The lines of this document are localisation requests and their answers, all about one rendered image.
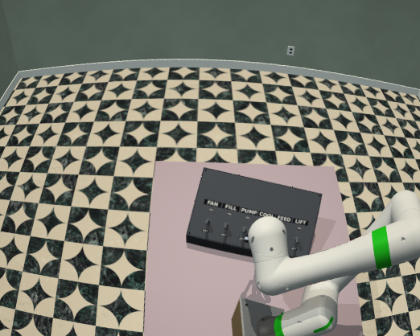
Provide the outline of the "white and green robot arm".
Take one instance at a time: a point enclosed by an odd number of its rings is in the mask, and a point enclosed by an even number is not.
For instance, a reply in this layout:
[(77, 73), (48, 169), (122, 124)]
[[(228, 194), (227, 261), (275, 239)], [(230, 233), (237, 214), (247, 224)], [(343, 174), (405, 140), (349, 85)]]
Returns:
[(339, 293), (359, 273), (420, 257), (420, 199), (413, 191), (397, 192), (362, 236), (310, 255), (289, 257), (286, 227), (272, 216), (256, 220), (248, 240), (262, 293), (305, 286), (301, 305), (261, 318), (257, 336), (320, 336), (335, 329)]

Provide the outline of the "dark grey switch console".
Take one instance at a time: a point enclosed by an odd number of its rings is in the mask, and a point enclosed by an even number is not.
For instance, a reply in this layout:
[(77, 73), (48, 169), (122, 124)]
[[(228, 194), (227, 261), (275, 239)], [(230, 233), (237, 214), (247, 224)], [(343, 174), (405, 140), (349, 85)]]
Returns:
[(322, 195), (204, 167), (186, 242), (253, 257), (245, 235), (256, 220), (273, 216), (286, 227), (289, 257), (308, 255)]

